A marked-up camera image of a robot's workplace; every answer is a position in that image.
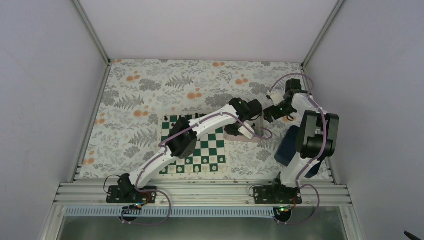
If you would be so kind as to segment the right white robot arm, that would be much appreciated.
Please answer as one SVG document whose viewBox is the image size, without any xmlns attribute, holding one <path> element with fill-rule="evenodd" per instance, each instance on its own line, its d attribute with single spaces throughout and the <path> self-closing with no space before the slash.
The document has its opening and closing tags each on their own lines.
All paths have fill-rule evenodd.
<svg viewBox="0 0 424 240">
<path fill-rule="evenodd" d="M 274 105 L 264 110 L 265 121 L 272 123 L 294 113 L 300 114 L 302 120 L 300 126 L 289 128 L 275 154 L 286 168 L 266 187 L 267 198 L 278 204 L 299 202 L 301 179 L 315 175 L 322 161 L 336 150 L 340 117 L 320 107 L 302 89 L 299 79 L 285 83 L 284 95 L 271 92 L 268 97 Z"/>
</svg>

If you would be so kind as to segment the pink metal tin tray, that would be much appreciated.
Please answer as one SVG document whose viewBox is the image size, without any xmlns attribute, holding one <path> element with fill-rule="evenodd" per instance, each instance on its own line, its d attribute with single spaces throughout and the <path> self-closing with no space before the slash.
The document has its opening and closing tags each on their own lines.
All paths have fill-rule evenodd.
<svg viewBox="0 0 424 240">
<path fill-rule="evenodd" d="M 241 123 L 236 121 L 236 123 L 224 127 L 224 139 L 231 142 L 243 143 L 261 142 L 261 138 L 265 137 L 264 130 L 262 129 L 264 127 L 263 117 L 257 115 L 250 120 L 246 120 L 244 124 L 250 127 L 250 130 L 253 131 L 254 134 L 251 134 Z"/>
</svg>

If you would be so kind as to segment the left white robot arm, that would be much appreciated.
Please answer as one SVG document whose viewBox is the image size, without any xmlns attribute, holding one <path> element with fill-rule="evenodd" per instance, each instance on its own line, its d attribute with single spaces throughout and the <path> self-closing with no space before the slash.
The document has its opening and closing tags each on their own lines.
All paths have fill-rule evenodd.
<svg viewBox="0 0 424 240">
<path fill-rule="evenodd" d="M 128 203 L 134 202 L 141 192 L 147 191 L 147 183 L 163 168 L 192 155 L 197 141 L 219 128 L 229 126 L 230 133 L 237 132 L 252 138 L 255 132 L 246 122 L 260 116 L 262 112 L 263 107 L 257 99 L 246 102 L 241 98 L 233 98 L 219 110 L 202 117 L 188 120 L 181 116 L 169 131 L 168 137 L 159 143 L 159 151 L 141 167 L 121 175 L 117 189 L 111 192 L 111 196 Z"/>
</svg>

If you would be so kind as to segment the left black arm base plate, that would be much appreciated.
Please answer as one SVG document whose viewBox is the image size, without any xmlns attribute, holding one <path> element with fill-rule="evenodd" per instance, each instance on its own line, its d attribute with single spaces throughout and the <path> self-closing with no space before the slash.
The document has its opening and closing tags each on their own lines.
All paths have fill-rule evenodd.
<svg viewBox="0 0 424 240">
<path fill-rule="evenodd" d="M 146 186 L 142 190 L 151 190 L 151 192 L 139 192 L 135 189 L 125 192 L 117 185 L 112 185 L 108 188 L 106 203 L 119 204 L 154 204 L 156 200 L 157 187 Z"/>
</svg>

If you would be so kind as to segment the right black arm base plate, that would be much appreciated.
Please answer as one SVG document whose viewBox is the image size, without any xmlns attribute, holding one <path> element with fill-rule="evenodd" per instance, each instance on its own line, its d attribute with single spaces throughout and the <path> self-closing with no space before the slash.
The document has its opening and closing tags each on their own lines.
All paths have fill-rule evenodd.
<svg viewBox="0 0 424 240">
<path fill-rule="evenodd" d="M 255 204 L 302 204 L 300 189 L 295 187 L 255 186 L 253 188 Z"/>
</svg>

